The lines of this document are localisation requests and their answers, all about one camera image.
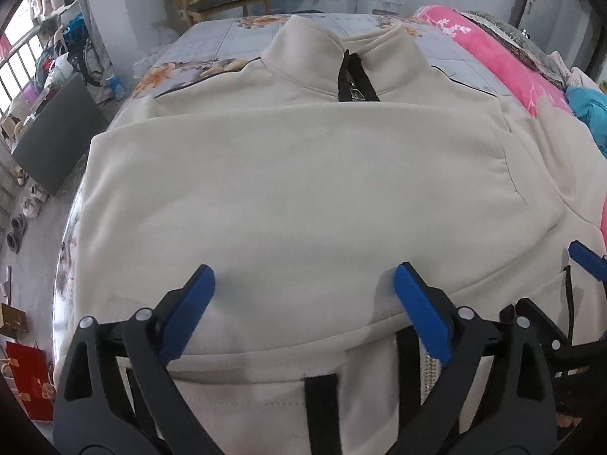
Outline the metal window railing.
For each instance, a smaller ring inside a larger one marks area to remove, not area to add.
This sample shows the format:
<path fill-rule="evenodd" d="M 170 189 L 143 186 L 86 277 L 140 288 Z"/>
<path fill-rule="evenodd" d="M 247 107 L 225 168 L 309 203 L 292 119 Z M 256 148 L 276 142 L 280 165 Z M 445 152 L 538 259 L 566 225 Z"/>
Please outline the metal window railing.
<path fill-rule="evenodd" d="M 33 81 L 36 62 L 43 52 L 39 37 L 40 27 L 26 33 L 1 61 L 1 114 L 8 112 L 13 100 Z"/>

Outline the blue patterned cloth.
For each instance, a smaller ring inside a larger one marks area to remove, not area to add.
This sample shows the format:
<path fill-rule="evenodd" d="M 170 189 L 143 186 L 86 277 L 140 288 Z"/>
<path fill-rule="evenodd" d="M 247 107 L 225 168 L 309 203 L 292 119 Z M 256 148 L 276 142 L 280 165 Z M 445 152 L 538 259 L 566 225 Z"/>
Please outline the blue patterned cloth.
<path fill-rule="evenodd" d="M 566 99 L 574 115 L 590 130 L 597 147 L 607 155 L 606 96 L 591 88 L 568 86 Z"/>

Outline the red gift bag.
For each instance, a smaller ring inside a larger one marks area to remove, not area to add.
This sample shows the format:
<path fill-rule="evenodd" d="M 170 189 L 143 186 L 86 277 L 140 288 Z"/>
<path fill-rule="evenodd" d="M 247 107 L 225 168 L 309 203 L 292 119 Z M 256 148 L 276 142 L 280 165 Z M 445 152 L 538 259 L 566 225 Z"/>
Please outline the red gift bag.
<path fill-rule="evenodd" d="M 55 387 L 50 381 L 45 352 L 39 348 L 8 342 L 1 359 L 1 377 L 29 418 L 52 422 Z"/>

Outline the beige zip-up jacket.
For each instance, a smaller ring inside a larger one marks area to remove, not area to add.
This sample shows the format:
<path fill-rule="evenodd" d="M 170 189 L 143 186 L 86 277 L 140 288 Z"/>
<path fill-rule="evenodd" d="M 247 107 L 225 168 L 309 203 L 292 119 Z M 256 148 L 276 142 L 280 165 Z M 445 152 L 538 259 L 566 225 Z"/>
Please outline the beige zip-up jacket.
<path fill-rule="evenodd" d="M 448 78 L 402 26 L 344 38 L 291 17 L 237 71 L 130 103 L 91 142 L 74 315 L 216 291 L 171 373 L 227 454 L 307 454 L 305 379 L 338 378 L 341 449 L 398 422 L 401 262 L 493 319 L 532 299 L 576 342 L 606 329 L 606 161 L 587 126 Z"/>

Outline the grey fuzzy blanket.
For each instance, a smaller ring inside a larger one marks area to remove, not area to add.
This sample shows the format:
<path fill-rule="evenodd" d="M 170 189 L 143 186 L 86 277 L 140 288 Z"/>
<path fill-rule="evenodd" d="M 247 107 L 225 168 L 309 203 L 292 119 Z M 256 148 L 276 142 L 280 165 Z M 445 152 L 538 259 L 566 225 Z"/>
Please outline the grey fuzzy blanket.
<path fill-rule="evenodd" d="M 521 30 L 479 10 L 462 11 L 461 16 L 496 39 L 529 69 L 539 73 L 560 91 L 565 91 L 566 77 L 557 63 Z"/>

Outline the grey flat board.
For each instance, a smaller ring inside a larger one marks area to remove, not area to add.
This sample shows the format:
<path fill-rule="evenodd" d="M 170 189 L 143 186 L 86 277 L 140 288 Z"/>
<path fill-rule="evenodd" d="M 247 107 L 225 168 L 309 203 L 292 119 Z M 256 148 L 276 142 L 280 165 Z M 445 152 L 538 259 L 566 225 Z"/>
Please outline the grey flat board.
<path fill-rule="evenodd" d="M 108 126 L 108 119 L 83 79 L 74 75 L 25 128 L 11 157 L 30 178 L 55 196 L 80 158 L 88 153 L 91 139 Z"/>

